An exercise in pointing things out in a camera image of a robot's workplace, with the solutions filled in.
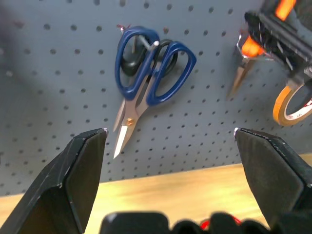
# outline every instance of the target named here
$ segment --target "gray pegboard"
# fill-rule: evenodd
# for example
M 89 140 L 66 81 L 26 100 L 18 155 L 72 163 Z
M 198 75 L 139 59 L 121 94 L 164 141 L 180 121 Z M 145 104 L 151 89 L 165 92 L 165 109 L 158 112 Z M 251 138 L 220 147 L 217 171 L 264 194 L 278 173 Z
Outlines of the gray pegboard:
M 24 192 L 72 136 L 99 127 L 110 130 L 102 182 L 239 163 L 237 126 L 278 134 L 299 153 L 310 152 L 311 118 L 285 128 L 273 121 L 285 83 L 280 65 L 257 63 L 234 99 L 225 100 L 243 15 L 260 5 L 3 0 L 13 76 L 3 71 L 0 78 L 0 195 Z M 112 126 L 122 101 L 114 78 L 117 24 L 143 25 L 162 39 L 179 40 L 196 54 L 197 64 L 170 101 L 142 116 L 124 154 L 113 160 Z

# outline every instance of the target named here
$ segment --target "masking tape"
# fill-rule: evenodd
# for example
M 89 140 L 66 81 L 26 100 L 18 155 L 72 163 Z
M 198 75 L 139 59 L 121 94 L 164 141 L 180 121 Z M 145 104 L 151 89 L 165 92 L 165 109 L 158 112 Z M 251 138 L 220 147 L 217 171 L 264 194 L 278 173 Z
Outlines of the masking tape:
M 290 100 L 302 86 L 299 86 L 296 90 L 292 90 L 289 86 L 286 86 L 278 95 L 273 108 L 273 118 L 278 124 L 283 126 L 294 125 L 312 114 L 312 99 L 300 110 L 290 115 L 286 114 Z

